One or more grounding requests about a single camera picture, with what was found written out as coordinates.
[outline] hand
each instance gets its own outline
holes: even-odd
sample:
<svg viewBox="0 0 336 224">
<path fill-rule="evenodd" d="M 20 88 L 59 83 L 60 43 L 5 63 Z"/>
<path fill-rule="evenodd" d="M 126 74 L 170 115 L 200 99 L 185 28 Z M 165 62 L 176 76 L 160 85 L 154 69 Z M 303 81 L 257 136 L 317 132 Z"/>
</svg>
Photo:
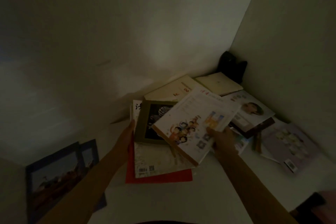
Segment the hand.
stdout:
<svg viewBox="0 0 336 224">
<path fill-rule="evenodd" d="M 112 152 L 116 158 L 116 162 L 122 166 L 128 159 L 128 145 L 132 139 L 135 121 L 132 120 L 130 124 L 120 134 L 117 142 L 115 143 Z"/>
<path fill-rule="evenodd" d="M 237 154 L 234 145 L 235 134 L 229 127 L 226 127 L 223 132 L 218 132 L 207 127 L 207 132 L 215 140 L 213 148 L 215 150 L 215 156 L 219 161 L 223 159 L 225 154 Z"/>
</svg>

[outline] person's left arm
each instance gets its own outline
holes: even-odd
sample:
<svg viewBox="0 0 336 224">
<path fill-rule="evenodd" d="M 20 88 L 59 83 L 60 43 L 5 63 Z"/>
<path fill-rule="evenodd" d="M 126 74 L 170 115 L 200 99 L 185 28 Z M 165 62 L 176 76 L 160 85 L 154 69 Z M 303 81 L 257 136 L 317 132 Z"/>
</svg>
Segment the person's left arm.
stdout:
<svg viewBox="0 0 336 224">
<path fill-rule="evenodd" d="M 113 149 L 38 224 L 87 223 L 113 175 L 127 161 L 133 130 L 134 120 L 121 133 Z"/>
</svg>

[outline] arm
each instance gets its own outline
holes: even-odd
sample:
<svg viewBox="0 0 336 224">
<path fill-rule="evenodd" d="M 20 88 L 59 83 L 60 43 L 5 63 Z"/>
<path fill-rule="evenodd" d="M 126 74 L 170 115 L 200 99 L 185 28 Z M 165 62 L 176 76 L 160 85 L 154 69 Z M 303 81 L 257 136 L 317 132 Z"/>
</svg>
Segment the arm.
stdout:
<svg viewBox="0 0 336 224">
<path fill-rule="evenodd" d="M 294 218 L 238 156 L 233 143 L 233 131 L 227 127 L 223 133 L 210 128 L 207 128 L 207 132 L 214 138 L 215 155 L 253 223 L 297 224 Z"/>
<path fill-rule="evenodd" d="M 38 224 L 85 224 L 113 175 L 127 160 L 134 120 L 119 136 L 113 149 L 55 205 Z"/>
</svg>

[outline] forearm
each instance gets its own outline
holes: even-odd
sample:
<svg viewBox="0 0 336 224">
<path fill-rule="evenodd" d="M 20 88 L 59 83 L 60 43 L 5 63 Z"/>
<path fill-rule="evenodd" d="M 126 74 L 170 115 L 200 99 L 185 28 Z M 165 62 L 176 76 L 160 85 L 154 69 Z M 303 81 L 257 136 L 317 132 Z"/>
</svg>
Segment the forearm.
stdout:
<svg viewBox="0 0 336 224">
<path fill-rule="evenodd" d="M 120 166 L 117 153 L 111 150 L 38 223 L 87 223 L 97 202 Z"/>
<path fill-rule="evenodd" d="M 235 152 L 223 154 L 220 163 L 254 223 L 297 224 Z"/>
</svg>

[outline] green book cover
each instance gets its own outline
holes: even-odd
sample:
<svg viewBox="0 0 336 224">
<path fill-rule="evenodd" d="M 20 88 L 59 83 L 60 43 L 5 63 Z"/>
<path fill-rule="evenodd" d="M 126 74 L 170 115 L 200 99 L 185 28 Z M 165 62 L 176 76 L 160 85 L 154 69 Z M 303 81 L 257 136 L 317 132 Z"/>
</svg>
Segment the green book cover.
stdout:
<svg viewBox="0 0 336 224">
<path fill-rule="evenodd" d="M 141 105 L 134 134 L 137 143 L 166 144 L 153 129 L 152 125 L 165 115 L 177 102 L 144 100 Z"/>
</svg>

